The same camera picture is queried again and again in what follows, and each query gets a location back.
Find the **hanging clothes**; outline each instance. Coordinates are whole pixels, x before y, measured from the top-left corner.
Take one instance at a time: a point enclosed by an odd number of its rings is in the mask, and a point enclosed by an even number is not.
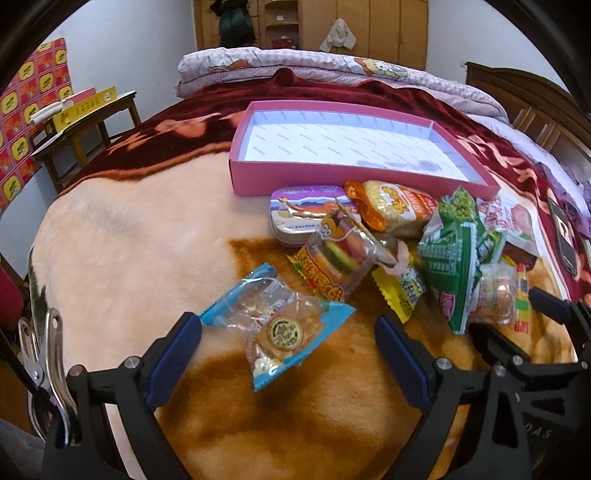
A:
[[[255,29],[248,14],[248,0],[216,0],[209,8],[220,19],[220,47],[254,45]]]
[[[351,29],[347,23],[339,18],[330,29],[328,36],[322,42],[320,46],[321,51],[326,53],[330,52],[332,47],[345,47],[351,50],[357,43],[357,38],[351,32]]]

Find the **pink box tray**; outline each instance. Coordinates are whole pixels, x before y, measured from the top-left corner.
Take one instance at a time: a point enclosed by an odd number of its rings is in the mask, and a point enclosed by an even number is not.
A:
[[[349,103],[252,102],[230,149],[234,194],[270,195],[282,187],[381,180],[435,198],[463,186],[492,200],[499,185],[436,122]]]

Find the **tin box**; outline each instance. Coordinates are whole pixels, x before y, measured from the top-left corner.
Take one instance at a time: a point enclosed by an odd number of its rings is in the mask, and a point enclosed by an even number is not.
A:
[[[355,204],[341,187],[315,185],[278,189],[271,195],[269,220],[277,240],[300,247],[316,231],[324,215],[337,208],[338,200],[358,221]]]

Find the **metal clip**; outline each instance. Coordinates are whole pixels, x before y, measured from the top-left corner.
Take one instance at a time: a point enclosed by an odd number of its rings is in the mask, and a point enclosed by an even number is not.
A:
[[[23,364],[35,385],[45,390],[57,406],[64,426],[64,445],[77,439],[78,410],[66,383],[63,360],[63,321],[56,309],[45,317],[45,342],[41,347],[37,334],[26,319],[18,322]]]

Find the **blue candy wrapper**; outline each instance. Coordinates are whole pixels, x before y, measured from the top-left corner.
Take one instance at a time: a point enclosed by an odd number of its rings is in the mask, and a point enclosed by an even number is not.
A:
[[[302,295],[263,264],[201,314],[205,325],[240,330],[258,391],[300,365],[355,309]]]

